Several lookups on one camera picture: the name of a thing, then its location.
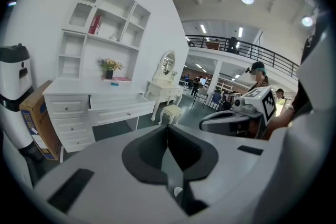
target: white vanity table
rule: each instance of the white vanity table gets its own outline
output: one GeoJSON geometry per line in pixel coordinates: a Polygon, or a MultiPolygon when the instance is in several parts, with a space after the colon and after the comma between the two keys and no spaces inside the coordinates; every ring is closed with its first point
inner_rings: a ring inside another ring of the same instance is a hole
{"type": "Polygon", "coordinates": [[[183,93],[183,87],[174,85],[174,76],[172,75],[175,66],[175,52],[167,51],[157,65],[157,71],[152,81],[149,81],[148,90],[145,98],[155,101],[155,107],[152,115],[152,121],[155,120],[155,115],[160,103],[166,102],[168,105],[171,100],[177,97],[176,105],[178,106],[183,93]]]}
{"type": "Polygon", "coordinates": [[[125,120],[136,130],[139,116],[152,113],[155,104],[142,94],[129,82],[112,86],[100,78],[56,79],[43,92],[51,122],[67,152],[94,143],[93,126],[125,120]]]}

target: cap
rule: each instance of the cap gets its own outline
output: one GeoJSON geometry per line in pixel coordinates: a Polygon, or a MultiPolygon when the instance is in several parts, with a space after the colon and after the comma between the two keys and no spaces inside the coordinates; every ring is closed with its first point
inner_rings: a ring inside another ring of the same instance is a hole
{"type": "Polygon", "coordinates": [[[253,69],[257,69],[257,68],[265,68],[265,65],[262,62],[255,62],[252,66],[251,66],[251,70],[253,69]]]}

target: white column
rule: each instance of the white column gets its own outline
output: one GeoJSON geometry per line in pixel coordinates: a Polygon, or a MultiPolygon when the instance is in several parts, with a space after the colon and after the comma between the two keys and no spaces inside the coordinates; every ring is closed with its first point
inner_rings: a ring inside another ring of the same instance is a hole
{"type": "Polygon", "coordinates": [[[221,71],[221,67],[222,67],[222,62],[223,61],[220,61],[220,60],[217,61],[215,72],[214,72],[214,75],[212,76],[212,80],[211,80],[209,88],[208,88],[208,99],[206,100],[206,103],[205,103],[206,105],[208,105],[210,103],[210,100],[212,98],[212,93],[216,89],[216,85],[217,85],[218,77],[219,77],[219,72],[221,71]]]}

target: drawer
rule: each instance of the drawer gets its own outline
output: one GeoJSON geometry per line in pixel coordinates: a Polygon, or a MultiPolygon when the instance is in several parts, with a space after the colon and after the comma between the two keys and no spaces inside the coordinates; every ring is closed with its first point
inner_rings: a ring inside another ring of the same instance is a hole
{"type": "Polygon", "coordinates": [[[64,140],[64,143],[62,142],[62,145],[64,147],[67,146],[77,146],[77,145],[86,145],[86,144],[92,144],[95,142],[95,140],[90,137],[82,137],[82,138],[75,138],[73,137],[73,139],[71,140],[64,140]]]}
{"type": "Polygon", "coordinates": [[[84,148],[86,148],[87,146],[91,145],[92,143],[89,144],[81,144],[81,145],[76,145],[76,146],[63,146],[65,148],[65,150],[67,151],[67,153],[70,152],[75,152],[75,151],[81,151],[84,148]]]}
{"type": "Polygon", "coordinates": [[[89,117],[72,119],[52,119],[51,122],[58,136],[71,136],[93,133],[89,117]]]}
{"type": "Polygon", "coordinates": [[[153,112],[155,101],[148,101],[141,94],[125,99],[125,96],[114,96],[114,100],[90,97],[91,109],[89,118],[92,126],[124,121],[153,112]]]}
{"type": "Polygon", "coordinates": [[[172,92],[172,90],[161,90],[160,91],[160,93],[159,93],[159,95],[170,95],[171,94],[171,92],[172,92]]]}
{"type": "Polygon", "coordinates": [[[52,119],[51,122],[66,150],[68,146],[91,144],[96,141],[88,117],[52,119]]]}
{"type": "Polygon", "coordinates": [[[51,119],[77,118],[88,115],[88,95],[45,95],[51,119]]]}

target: white drawer cabinet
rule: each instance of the white drawer cabinet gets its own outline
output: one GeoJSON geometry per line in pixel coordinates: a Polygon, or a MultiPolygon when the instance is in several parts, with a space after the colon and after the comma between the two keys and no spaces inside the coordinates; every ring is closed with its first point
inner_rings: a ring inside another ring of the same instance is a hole
{"type": "Polygon", "coordinates": [[[88,95],[45,95],[51,119],[77,118],[88,115],[88,95]]]}
{"type": "Polygon", "coordinates": [[[96,141],[88,117],[51,119],[51,122],[67,152],[75,151],[74,146],[88,146],[96,141]]]}
{"type": "Polygon", "coordinates": [[[92,95],[90,104],[91,125],[98,126],[152,113],[155,102],[148,101],[141,94],[132,97],[121,95],[119,98],[113,99],[109,99],[107,96],[92,95]]]}
{"type": "Polygon", "coordinates": [[[115,87],[100,78],[58,78],[43,95],[57,136],[67,152],[74,152],[95,142],[93,126],[125,120],[136,130],[139,116],[154,108],[142,93],[129,82],[115,87]]]}

